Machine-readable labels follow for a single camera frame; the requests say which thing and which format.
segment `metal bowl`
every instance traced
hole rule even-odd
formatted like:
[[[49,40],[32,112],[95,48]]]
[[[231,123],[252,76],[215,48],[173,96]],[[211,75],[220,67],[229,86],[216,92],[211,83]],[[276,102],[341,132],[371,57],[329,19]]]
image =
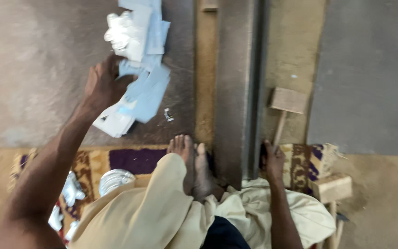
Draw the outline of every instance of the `metal bowl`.
[[[99,194],[102,196],[108,194],[113,189],[124,184],[132,183],[136,180],[134,174],[124,169],[113,169],[105,173],[99,182]]]

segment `person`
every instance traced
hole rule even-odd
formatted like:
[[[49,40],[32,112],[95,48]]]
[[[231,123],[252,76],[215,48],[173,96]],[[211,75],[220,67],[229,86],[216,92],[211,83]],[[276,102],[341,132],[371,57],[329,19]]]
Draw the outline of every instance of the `person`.
[[[80,105],[19,178],[0,224],[0,249],[65,248],[48,219],[89,127],[136,80],[117,79],[122,59],[112,54],[90,68]],[[335,229],[329,213],[284,188],[284,154],[264,144],[267,179],[225,190],[205,145],[176,136],[146,186],[119,186],[84,209],[69,247],[301,249],[328,237]]]

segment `dark blue fabric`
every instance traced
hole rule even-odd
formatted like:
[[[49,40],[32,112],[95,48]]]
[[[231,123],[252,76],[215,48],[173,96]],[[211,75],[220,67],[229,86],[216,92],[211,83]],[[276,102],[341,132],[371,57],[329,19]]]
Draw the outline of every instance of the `dark blue fabric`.
[[[250,249],[239,230],[227,219],[214,217],[202,249]]]

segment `dirty floor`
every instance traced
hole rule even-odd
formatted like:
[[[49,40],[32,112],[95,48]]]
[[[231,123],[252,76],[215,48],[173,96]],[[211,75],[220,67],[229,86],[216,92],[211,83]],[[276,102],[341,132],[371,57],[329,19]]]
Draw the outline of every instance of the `dirty floor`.
[[[324,0],[272,0],[267,87],[311,93],[323,24]],[[197,13],[196,139],[212,142],[215,16]],[[263,134],[271,138],[277,113],[265,110]],[[283,143],[304,143],[307,116],[291,115]],[[0,149],[0,219],[15,154],[28,149]],[[345,155],[335,171],[350,174],[354,197],[341,202],[350,218],[341,249],[398,248],[398,156]]]

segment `cream garment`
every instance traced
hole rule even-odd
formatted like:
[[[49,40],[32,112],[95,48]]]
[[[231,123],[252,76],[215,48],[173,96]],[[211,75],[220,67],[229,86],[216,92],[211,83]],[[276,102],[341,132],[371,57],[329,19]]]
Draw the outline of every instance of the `cream garment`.
[[[198,249],[214,216],[227,218],[252,249],[271,248],[268,182],[244,182],[229,188],[220,202],[204,205],[184,194],[185,164],[171,153],[159,160],[147,187],[121,186],[84,209],[71,249]],[[287,191],[290,211],[304,247],[335,230],[333,218],[316,199]]]

